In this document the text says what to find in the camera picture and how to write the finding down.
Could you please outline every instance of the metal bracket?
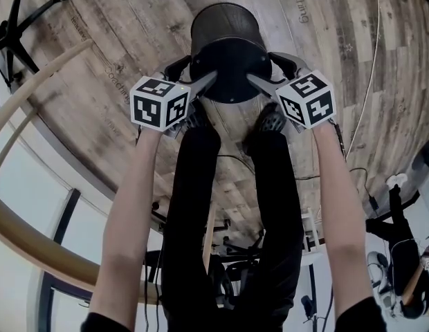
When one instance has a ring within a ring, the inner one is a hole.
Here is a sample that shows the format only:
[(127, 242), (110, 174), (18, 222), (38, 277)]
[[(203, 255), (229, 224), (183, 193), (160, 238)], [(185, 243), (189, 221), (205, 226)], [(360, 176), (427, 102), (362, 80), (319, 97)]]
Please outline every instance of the metal bracket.
[[(259, 92), (279, 104), (276, 95), (276, 90), (289, 84), (293, 80), (310, 73), (311, 70), (309, 69), (307, 63), (304, 60), (294, 55), (290, 55), (287, 53), (269, 53), (268, 56), (270, 57), (272, 62), (274, 62), (282, 69), (282, 72), (287, 78), (282, 79), (280, 81), (273, 81), (249, 73), (247, 74), (247, 79)], [(293, 122), (292, 120), (290, 121), (298, 133), (304, 131), (303, 126), (296, 122)]]
[[(191, 102), (193, 102), (196, 98), (203, 96), (203, 94), (216, 82), (217, 78), (217, 71), (212, 71), (211, 73), (201, 76), (195, 81), (184, 82), (179, 80), (182, 71), (188, 66), (190, 61), (191, 57), (189, 55), (186, 55), (183, 58), (176, 58), (171, 62), (160, 65), (152, 75), (152, 77), (156, 79), (176, 82), (177, 84), (182, 84), (191, 88), (188, 116), (194, 111), (194, 109), (191, 107)], [(164, 135), (176, 139), (184, 124), (185, 120), (176, 123), (174, 126), (167, 129), (164, 132)]]

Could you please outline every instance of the white cable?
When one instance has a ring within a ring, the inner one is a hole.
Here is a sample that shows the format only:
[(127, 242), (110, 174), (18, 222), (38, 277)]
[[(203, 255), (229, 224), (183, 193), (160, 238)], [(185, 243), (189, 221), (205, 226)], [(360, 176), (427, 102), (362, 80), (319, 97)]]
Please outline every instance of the white cable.
[[(368, 99), (369, 91), (372, 87), (373, 74), (374, 74), (374, 68), (376, 66), (376, 58), (378, 55), (379, 37), (380, 37), (380, 30), (381, 30), (381, 4), (380, 4), (380, 0), (377, 0), (377, 6), (378, 6), (378, 22), (377, 22), (378, 26), (377, 26), (377, 31), (376, 31), (376, 42), (374, 44), (372, 69), (371, 69), (370, 74), (369, 74), (368, 87), (367, 87), (367, 92), (365, 93), (364, 102), (362, 104), (362, 111), (360, 112), (358, 124), (356, 125), (356, 129), (354, 130), (354, 135), (353, 135), (352, 141), (350, 142), (350, 146), (348, 147), (347, 155), (345, 156), (345, 160), (348, 159), (348, 155), (350, 155), (350, 152), (352, 150), (354, 140), (356, 139), (356, 134), (358, 133), (360, 124), (362, 122), (362, 117), (363, 117), (363, 114), (365, 112), (365, 106), (367, 106), (367, 99)], [(320, 216), (320, 209), (321, 209), (321, 206), (319, 206), (319, 210), (316, 213), (316, 218), (318, 221), (322, 221), (322, 216)]]

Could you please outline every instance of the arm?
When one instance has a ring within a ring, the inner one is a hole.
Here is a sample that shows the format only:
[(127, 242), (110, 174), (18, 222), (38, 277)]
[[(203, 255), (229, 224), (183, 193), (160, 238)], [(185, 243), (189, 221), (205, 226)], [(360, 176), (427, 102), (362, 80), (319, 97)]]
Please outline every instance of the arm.
[(134, 330), (140, 274), (150, 229), (153, 177), (161, 133), (143, 129), (104, 230), (102, 264), (90, 312)]
[(322, 226), (337, 319), (373, 295), (365, 258), (365, 213), (333, 126), (326, 122), (313, 134), (319, 155)]
[(416, 272), (414, 272), (413, 276), (411, 277), (410, 281), (405, 287), (405, 290), (403, 291), (402, 302), (404, 305), (407, 306), (413, 300), (413, 292), (416, 288), (419, 278), (421, 277), (422, 272), (423, 272), (423, 266), (419, 264), (417, 266)]
[(421, 255), (420, 264), (417, 266), (416, 271), (414, 272), (413, 276), (411, 277), (410, 281), (405, 287), (405, 290), (403, 291), (402, 302), (404, 305), (407, 306), (413, 300), (413, 292), (416, 288), (419, 278), (421, 277), (421, 274), (423, 272), (423, 267), (426, 266), (427, 262), (429, 262), (429, 245)]

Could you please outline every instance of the leg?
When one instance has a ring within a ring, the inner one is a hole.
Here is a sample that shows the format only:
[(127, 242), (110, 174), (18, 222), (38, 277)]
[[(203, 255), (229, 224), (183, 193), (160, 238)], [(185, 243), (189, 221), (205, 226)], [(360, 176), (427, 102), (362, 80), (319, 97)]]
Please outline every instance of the leg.
[(376, 235), (379, 239), (391, 242), (395, 238), (395, 226), (394, 224), (384, 223), (378, 219), (368, 219), (365, 222), (367, 226), (367, 232)]
[(164, 231), (162, 292), (169, 331), (192, 331), (217, 313), (201, 248), (220, 146), (213, 128), (193, 128), (179, 150)]
[(401, 240), (414, 239), (408, 220), (403, 215), (400, 193), (401, 188), (398, 185), (395, 185), (390, 190), (390, 210), (394, 226), (396, 227), (395, 230), (398, 232)]
[(262, 331), (282, 330), (298, 285), (302, 257), (301, 209), (286, 138), (258, 133), (250, 146), (256, 171), (257, 200), (266, 229), (261, 259), (236, 305), (238, 323)]

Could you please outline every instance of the black pants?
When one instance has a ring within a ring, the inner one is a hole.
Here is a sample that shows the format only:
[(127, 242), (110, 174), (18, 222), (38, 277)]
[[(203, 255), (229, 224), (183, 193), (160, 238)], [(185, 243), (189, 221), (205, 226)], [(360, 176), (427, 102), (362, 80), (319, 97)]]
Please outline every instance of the black pants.
[(367, 231), (388, 242), (391, 255), (389, 280), (396, 295), (402, 295), (419, 264), (419, 249), (403, 215), (401, 189), (396, 185), (390, 190), (390, 210), (393, 224), (377, 219), (367, 220)]
[(285, 137), (259, 133), (250, 146), (266, 234), (259, 266), (234, 311), (217, 308), (202, 262), (212, 182), (221, 141), (190, 129), (179, 151), (164, 231), (162, 292), (169, 331), (282, 331), (300, 272), (304, 229)]

